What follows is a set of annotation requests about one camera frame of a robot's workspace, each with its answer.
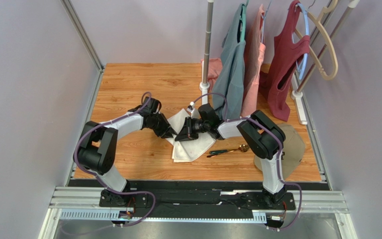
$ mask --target blue hanger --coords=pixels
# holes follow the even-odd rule
[[[261,17],[263,19],[263,24],[262,24],[262,43],[265,42],[265,19],[266,19],[266,16],[268,16],[268,11],[269,11],[269,8],[271,7],[271,3],[272,3],[272,0],[269,2],[268,8],[265,11],[265,16],[263,16],[263,14],[261,15]]]
[[[305,27],[306,27],[306,32],[305,33],[306,33],[306,35],[309,35],[309,19],[307,18],[306,8],[301,3],[297,3],[295,8],[297,8],[297,7],[299,7],[301,9],[301,12],[303,13],[304,24],[305,24]],[[292,33],[291,37],[292,37],[292,42],[295,43],[294,42],[294,32]],[[297,62],[295,62],[295,65],[297,66],[297,72],[298,72],[298,79],[299,80],[303,79],[303,74],[304,74],[304,71],[306,69],[306,64],[307,64],[307,57],[308,57],[308,53],[305,53],[303,55],[303,60],[302,60],[302,63],[301,63],[300,66],[298,65]]]

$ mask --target maroon shirt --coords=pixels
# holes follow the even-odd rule
[[[259,92],[267,99],[272,114],[284,121],[288,121],[290,112],[286,99],[292,74],[296,69],[295,62],[300,63],[303,55],[309,53],[309,36],[304,36],[295,44],[291,38],[300,15],[300,8],[295,8],[297,3],[300,1],[295,0],[291,3],[284,28],[278,36],[274,37],[275,55],[269,73],[261,72],[259,80]]]

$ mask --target white wall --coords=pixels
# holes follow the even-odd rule
[[[222,41],[239,3],[244,0],[215,0],[211,57],[219,57]],[[274,55],[273,37],[285,23],[291,0],[273,0],[266,21],[266,56]],[[313,0],[301,0],[306,7]],[[329,0],[317,0],[310,11],[316,16]],[[207,17],[206,0],[72,0],[76,12],[103,64],[200,62],[204,57]],[[250,0],[247,29],[260,4]],[[304,29],[302,17],[299,29]]]
[[[329,32],[346,3],[339,3]],[[334,45],[337,77],[327,82],[315,73],[304,93],[334,189],[343,190],[359,238],[378,239],[382,238],[382,1],[360,1]]]
[[[38,237],[96,78],[59,0],[0,0],[0,238]]]

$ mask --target white towel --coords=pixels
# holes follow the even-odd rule
[[[184,126],[185,118],[190,115],[182,109],[176,115],[170,117],[168,122],[176,133],[179,133]],[[199,133],[197,140],[175,142],[175,137],[166,140],[173,145],[172,159],[174,162],[193,162],[202,156],[214,143],[216,139],[208,133]]]

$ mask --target gray-green shirt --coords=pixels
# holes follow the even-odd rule
[[[243,3],[239,5],[229,31],[223,40],[223,51],[220,55],[222,71],[212,90],[212,92],[226,96],[228,101],[227,119],[239,118],[243,103],[245,41],[239,42],[240,35],[245,33],[245,26],[241,26],[240,23],[243,5]],[[213,95],[213,108],[220,118],[222,118],[223,111],[225,110],[223,101],[221,96]]]

